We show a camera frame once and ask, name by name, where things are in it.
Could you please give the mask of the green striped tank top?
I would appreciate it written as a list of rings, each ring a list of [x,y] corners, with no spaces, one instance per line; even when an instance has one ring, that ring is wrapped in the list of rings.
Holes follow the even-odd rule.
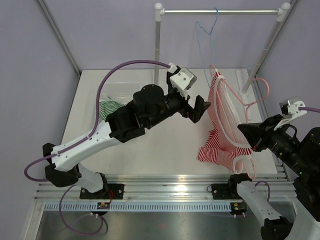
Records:
[[[124,107],[120,101],[114,100],[105,93],[99,97],[99,121],[105,121],[107,116],[115,112],[117,109]]]

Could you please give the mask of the blue wire hanger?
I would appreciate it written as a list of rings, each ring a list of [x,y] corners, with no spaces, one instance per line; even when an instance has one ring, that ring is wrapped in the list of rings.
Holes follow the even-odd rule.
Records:
[[[216,13],[215,19],[208,29],[206,29],[199,20],[195,22],[194,26],[201,68],[203,70],[205,81],[208,87],[211,85],[211,78],[208,76],[207,71],[210,65],[215,63],[215,44],[213,35],[215,26],[219,19],[219,9],[215,7],[214,10]]]

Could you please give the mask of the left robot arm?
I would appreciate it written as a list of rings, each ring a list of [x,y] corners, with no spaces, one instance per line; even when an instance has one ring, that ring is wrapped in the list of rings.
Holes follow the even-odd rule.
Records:
[[[43,145],[43,152],[49,158],[49,165],[44,169],[45,178],[58,188],[81,187],[88,192],[90,199],[112,197],[106,176],[85,168],[81,162],[104,149],[145,135],[146,130],[175,113],[197,123],[211,103],[197,95],[195,105],[191,107],[189,99],[176,88],[164,94],[158,85],[144,86],[133,94],[132,101],[109,114],[82,139],[70,141],[65,147]]]

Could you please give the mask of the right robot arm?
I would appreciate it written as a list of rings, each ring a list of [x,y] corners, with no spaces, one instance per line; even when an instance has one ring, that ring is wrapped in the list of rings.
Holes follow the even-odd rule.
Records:
[[[320,238],[320,129],[312,128],[302,141],[287,129],[296,127],[285,124],[281,115],[267,118],[261,123],[241,123],[238,129],[248,141],[252,151],[270,150],[285,163],[297,177],[293,181],[297,198],[294,222],[277,211],[256,190],[248,174],[231,175],[227,193],[232,198],[241,197],[259,221],[264,240],[318,240]]]

